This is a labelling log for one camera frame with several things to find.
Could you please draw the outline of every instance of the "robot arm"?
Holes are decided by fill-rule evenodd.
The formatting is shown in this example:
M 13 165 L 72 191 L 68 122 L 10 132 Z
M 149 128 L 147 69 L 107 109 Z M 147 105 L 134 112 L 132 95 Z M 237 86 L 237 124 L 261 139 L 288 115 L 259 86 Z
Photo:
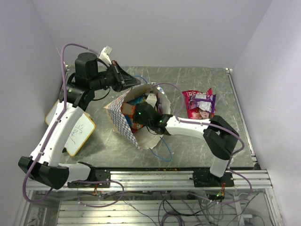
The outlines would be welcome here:
M 132 86 L 140 84 L 140 81 L 126 73 L 116 61 L 108 63 L 110 51 L 105 48 L 100 58 L 94 53 L 82 53 L 75 61 L 75 73 L 70 76 L 67 82 L 67 107 L 64 115 L 51 134 L 51 137 L 43 151 L 42 156 L 34 165 L 30 178 L 41 182 L 54 189 L 60 189 L 66 182 L 75 180 L 93 180 L 92 166 L 85 163 L 60 164 L 62 150 L 67 142 L 72 128 L 86 110 L 88 104 L 95 97 L 95 90 L 111 87 L 114 91 L 120 92 Z M 107 70 L 98 72 L 97 61 L 103 62 L 105 58 Z M 27 173 L 33 161 L 40 153 L 41 146 L 49 135 L 57 116 L 63 110 L 63 91 L 59 96 L 55 115 L 39 142 L 38 146 L 31 153 L 30 157 L 21 157 L 19 167 Z
M 216 115 L 206 120 L 177 119 L 171 114 L 160 115 L 153 106 L 147 103 L 147 100 L 136 106 L 134 122 L 148 126 L 157 134 L 186 135 L 197 138 L 203 136 L 214 155 L 209 176 L 216 178 L 224 175 L 238 140 L 228 132 L 215 128 L 214 125 L 230 130 L 239 136 L 221 116 Z
M 110 61 L 110 52 L 111 49 L 106 47 L 99 58 L 93 53 L 82 53 L 78 56 L 75 61 L 75 73 L 69 77 L 67 82 L 66 112 L 53 131 L 39 161 L 34 165 L 30 175 L 31 179 L 54 189 L 60 189 L 66 182 L 76 180 L 98 181 L 95 177 L 95 167 L 81 162 L 60 164 L 59 161 L 72 128 L 95 97 L 95 90 L 111 87 L 114 91 L 120 92 L 140 84 L 139 80 L 123 71 L 116 61 Z M 104 63 L 107 70 L 98 72 L 97 61 Z M 56 116 L 62 112 L 63 92 L 61 92 L 59 100 L 55 116 L 42 140 L 30 157 L 21 157 L 19 160 L 18 165 L 25 173 L 40 153 L 40 146 L 56 122 Z M 202 125 L 202 123 L 215 124 L 231 130 L 237 135 L 238 133 L 220 116 L 214 116 L 211 120 L 199 121 L 177 119 L 171 114 L 160 115 L 155 111 L 154 104 L 147 102 L 138 104 L 135 108 L 134 122 L 148 126 L 157 134 L 186 135 L 197 138 L 203 136 L 214 154 L 209 179 L 221 178 L 225 173 L 237 139 L 223 130 Z

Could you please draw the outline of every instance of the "metal table surface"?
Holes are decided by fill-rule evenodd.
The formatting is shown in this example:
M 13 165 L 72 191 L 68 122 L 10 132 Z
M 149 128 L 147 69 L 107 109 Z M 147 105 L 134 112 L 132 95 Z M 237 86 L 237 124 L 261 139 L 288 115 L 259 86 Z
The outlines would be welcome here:
M 233 157 L 232 167 L 253 167 L 251 150 L 248 144 L 243 120 L 240 117 L 235 94 L 226 69 L 204 67 L 123 67 L 131 75 L 142 75 L 147 81 L 170 82 L 176 84 L 182 91 L 198 90 L 206 92 L 212 88 L 216 94 L 216 115 L 223 117 L 241 136 L 246 144 L 243 151 Z M 171 113 L 181 106 L 178 90 L 169 85 L 162 85 L 171 102 Z M 100 90 L 96 98 L 102 97 L 106 91 Z M 113 132 L 108 115 L 103 108 L 120 95 L 111 91 L 101 101 L 92 101 L 86 112 L 92 116 L 96 129 L 82 146 L 78 154 L 70 157 L 64 153 L 61 163 L 76 163 L 83 161 L 97 167 L 210 167 L 213 154 L 204 139 L 187 136 L 164 136 L 173 159 L 164 162 L 154 156 L 150 150 L 139 150 L 134 144 L 120 134 Z M 186 108 L 179 114 L 187 118 Z M 153 149 L 155 153 L 168 159 L 166 146 L 160 141 Z

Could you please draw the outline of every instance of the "yellow edge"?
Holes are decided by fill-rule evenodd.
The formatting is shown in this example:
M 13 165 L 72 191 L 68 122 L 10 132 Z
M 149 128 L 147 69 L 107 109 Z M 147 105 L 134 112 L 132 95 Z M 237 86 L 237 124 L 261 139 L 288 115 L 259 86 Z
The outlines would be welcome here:
M 52 111 L 52 109 L 55 107 L 55 105 L 57 104 L 58 100 L 55 102 L 55 104 L 52 106 L 52 108 L 50 109 L 50 111 L 48 112 L 48 114 L 46 115 L 45 117 L 45 122 L 46 122 L 46 118 L 48 117 L 48 115 L 50 114 L 50 112 Z M 95 128 L 96 128 L 96 125 L 95 123 L 90 119 L 90 117 L 84 112 L 85 116 L 92 122 L 92 124 L 94 125 L 94 129 L 91 131 L 91 133 L 87 136 L 87 138 L 84 140 L 84 142 L 82 143 L 82 145 L 77 149 L 77 151 L 74 153 L 74 155 L 70 154 L 70 152 L 67 150 L 68 154 L 71 156 L 71 157 L 74 157 L 77 152 L 79 152 L 79 150 L 81 149 L 81 147 L 85 144 L 85 142 L 88 140 L 88 138 L 91 136 L 91 134 L 94 132 Z
M 48 117 L 48 115 L 50 114 L 50 112 L 52 112 L 52 109 L 57 105 L 57 102 L 58 100 L 55 102 L 55 104 L 52 106 L 52 108 L 50 109 L 50 111 L 48 112 L 48 114 L 46 115 L 45 117 L 45 122 L 46 122 L 46 118 Z
M 71 155 L 70 153 L 69 153 L 69 151 L 67 150 L 67 148 L 66 148 L 66 150 L 67 150 L 67 152 L 68 152 L 68 154 L 71 156 L 71 157 L 74 157 L 76 154 L 77 154 L 77 152 L 79 152 L 79 150 L 81 149 L 81 147 L 85 144 L 85 142 L 88 140 L 88 138 L 91 136 L 91 134 L 94 132 L 94 130 L 95 130 L 95 127 L 96 127 L 96 125 L 95 125 L 95 123 L 90 119 L 90 117 L 84 112 L 84 114 L 87 116 L 87 118 L 92 122 L 92 124 L 94 125 L 94 129 L 90 132 L 90 134 L 87 136 L 87 138 L 84 140 L 84 142 L 81 144 L 81 146 L 77 149 L 77 151 L 74 153 L 74 155 Z

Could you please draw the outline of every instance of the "small whiteboard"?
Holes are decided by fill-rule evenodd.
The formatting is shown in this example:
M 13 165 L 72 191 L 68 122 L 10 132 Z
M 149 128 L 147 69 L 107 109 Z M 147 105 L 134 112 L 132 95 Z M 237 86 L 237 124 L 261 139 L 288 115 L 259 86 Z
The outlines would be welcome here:
M 47 123 L 47 125 L 50 124 L 53 116 L 55 115 L 57 103 L 58 100 L 56 101 L 50 112 L 46 115 L 45 122 Z M 71 134 L 69 135 L 69 138 L 65 144 L 65 148 L 70 156 L 75 156 L 77 154 L 77 152 L 84 145 L 84 143 L 94 130 L 94 122 L 89 118 L 88 114 L 84 112 L 73 127 Z

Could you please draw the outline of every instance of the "lavender wall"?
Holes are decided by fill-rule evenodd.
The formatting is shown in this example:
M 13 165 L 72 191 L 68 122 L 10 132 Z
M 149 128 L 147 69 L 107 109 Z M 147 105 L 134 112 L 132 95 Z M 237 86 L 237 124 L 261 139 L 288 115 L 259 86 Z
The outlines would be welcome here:
M 46 130 L 61 83 L 58 52 L 30 0 L 0 3 L 0 224 L 13 225 L 22 198 L 18 167 Z
M 58 48 L 75 42 L 131 66 L 233 68 L 271 0 L 33 0 Z M 80 49 L 66 53 L 73 64 Z
M 274 0 L 234 67 L 254 151 L 267 168 L 286 225 L 300 225 L 301 3 Z

